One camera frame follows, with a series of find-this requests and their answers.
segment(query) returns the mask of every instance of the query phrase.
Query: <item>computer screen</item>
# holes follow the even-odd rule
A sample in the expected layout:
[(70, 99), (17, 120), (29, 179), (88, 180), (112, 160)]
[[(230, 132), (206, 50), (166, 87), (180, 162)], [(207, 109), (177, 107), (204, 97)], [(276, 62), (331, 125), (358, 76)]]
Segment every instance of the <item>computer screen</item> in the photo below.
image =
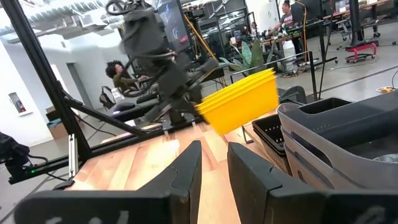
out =
[(170, 47), (177, 52), (191, 46), (188, 27), (183, 18), (183, 12), (179, 0), (155, 0), (155, 9), (165, 25), (165, 33)]

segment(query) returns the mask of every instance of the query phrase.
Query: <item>concrete floor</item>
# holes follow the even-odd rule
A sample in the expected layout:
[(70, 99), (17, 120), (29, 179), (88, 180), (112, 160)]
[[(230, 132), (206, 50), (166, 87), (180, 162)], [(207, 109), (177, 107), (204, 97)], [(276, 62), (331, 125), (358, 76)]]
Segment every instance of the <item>concrete floor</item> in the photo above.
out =
[[(359, 101), (372, 96), (378, 95), (375, 89), (382, 86), (391, 86), (391, 79), (398, 70), (396, 46), (392, 46), (391, 42), (398, 39), (398, 23), (379, 26), (381, 37), (379, 38), (380, 47), (377, 48), (377, 56), (375, 59), (368, 59), (364, 62), (356, 64), (347, 64), (345, 57), (349, 55), (344, 50), (335, 50), (342, 41), (339, 34), (331, 36), (332, 45), (329, 46), (327, 58), (338, 57), (339, 63), (330, 62), (325, 66), (325, 74), (323, 79), (322, 98), (329, 98), (332, 96), (345, 98), (348, 100)], [(371, 29), (365, 31), (368, 37), (371, 37), (373, 32)], [(314, 51), (315, 57), (320, 57), (319, 41), (317, 38), (308, 40), (309, 50)], [(293, 49), (287, 49), (286, 55), (293, 54)], [(319, 90), (322, 67), (316, 70), (317, 87)], [(226, 71), (226, 81), (230, 84), (229, 74)], [(234, 80), (239, 80), (243, 76), (236, 76)], [(290, 86), (300, 85), (304, 87), (306, 93), (312, 94), (312, 83), (310, 73), (301, 73), (293, 78), (278, 78), (277, 86), (279, 88), (287, 89)], [(214, 82), (207, 82), (203, 84), (203, 95), (209, 95), (220, 89), (221, 86), (215, 85)], [(124, 131), (115, 128), (109, 124), (104, 124), (96, 119), (86, 117), (85, 120), (103, 131), (108, 131), (114, 134), (122, 134)], [(102, 140), (110, 138), (111, 136), (105, 133), (97, 132), (88, 126), (83, 128), (83, 132), (89, 142), (89, 145), (94, 146), (99, 144)], [(44, 144), (34, 146), (31, 148), (33, 155), (45, 156), (49, 159), (64, 156), (68, 154), (67, 139), (59, 139), (56, 141), (46, 142)], [(67, 177), (67, 168), (55, 171), (54, 175)], [(9, 178), (8, 171), (4, 166), (0, 167), (0, 224), (13, 223), (12, 210), (15, 205), (26, 195), (33, 192), (50, 190), (55, 185), (59, 184), (59, 180), (41, 175), (39, 177), (15, 184), (9, 185), (7, 180)]]

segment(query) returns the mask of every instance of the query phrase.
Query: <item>white wall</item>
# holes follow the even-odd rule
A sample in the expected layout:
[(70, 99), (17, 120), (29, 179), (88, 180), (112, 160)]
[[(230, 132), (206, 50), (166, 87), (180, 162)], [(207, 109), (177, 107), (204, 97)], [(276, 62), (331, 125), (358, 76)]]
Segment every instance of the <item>white wall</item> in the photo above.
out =
[(105, 36), (90, 33), (69, 40), (76, 70), (95, 109), (103, 107), (99, 101), (101, 87), (113, 87), (112, 79), (105, 74), (106, 62), (128, 61), (119, 49), (120, 41), (117, 32)]
[[(64, 82), (69, 94), (78, 101), (82, 101), (80, 93), (70, 75), (67, 63), (75, 62), (69, 48), (64, 48), (61, 44), (63, 41), (57, 35), (44, 36), (40, 39), (41, 45), (46, 54), (47, 60), (50, 64), (54, 64), (59, 73), (61, 74), (62, 81)], [(52, 102), (45, 91), (35, 68), (29, 60), (25, 49), (22, 44), (4, 44), (12, 62), (24, 81), (30, 95), (33, 97), (39, 113), (48, 122), (45, 109), (52, 106)]]
[(257, 26), (260, 32), (268, 30), (270, 27), (274, 27), (278, 22), (278, 9), (276, 7), (275, 1), (272, 0), (246, 0), (246, 5), (248, 7), (248, 12), (253, 12), (256, 19)]
[[(38, 107), (1, 42), (0, 55), (0, 131), (26, 146), (51, 140), (52, 135)], [(8, 94), (13, 92), (18, 94), (26, 110), (31, 113), (19, 116), (9, 101)]]

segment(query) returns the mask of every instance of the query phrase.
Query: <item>ceiling pipe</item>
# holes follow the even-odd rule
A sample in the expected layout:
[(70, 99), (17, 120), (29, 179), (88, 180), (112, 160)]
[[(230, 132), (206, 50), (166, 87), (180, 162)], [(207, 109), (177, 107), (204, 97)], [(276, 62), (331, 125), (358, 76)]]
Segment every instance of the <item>ceiling pipe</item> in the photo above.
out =
[[(54, 4), (40, 7), (37, 11), (27, 12), (26, 18), (29, 23), (52, 22), (71, 16), (83, 14), (95, 9), (104, 8), (108, 0), (70, 0), (57, 1)], [(10, 20), (0, 22), (0, 36), (11, 34), (14, 28)]]

